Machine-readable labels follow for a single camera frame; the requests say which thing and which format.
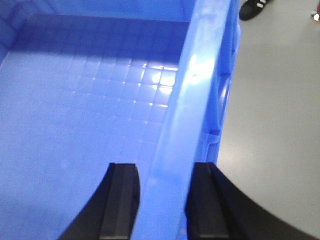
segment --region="bin bottom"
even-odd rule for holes
[[[53,240],[110,162],[143,194],[187,22],[33,15],[0,65],[0,239]]]

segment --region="blue plastic bin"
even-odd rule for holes
[[[185,239],[217,159],[237,0],[0,0],[0,240],[54,240],[110,162],[137,164],[132,240]]]

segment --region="floor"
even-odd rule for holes
[[[272,0],[241,22],[218,167],[262,207],[320,238],[317,4]]]

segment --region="black shoe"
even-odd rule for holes
[[[257,16],[265,8],[269,0],[246,0],[239,11],[240,20],[246,21]]]

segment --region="sneaker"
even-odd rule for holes
[[[311,12],[311,19],[317,23],[320,23],[320,13],[316,11]]]
[[[246,0],[239,11],[239,18],[242,21],[252,19],[264,9],[269,0]]]
[[[311,19],[317,23],[320,23],[320,2],[316,8],[316,11],[311,12]]]

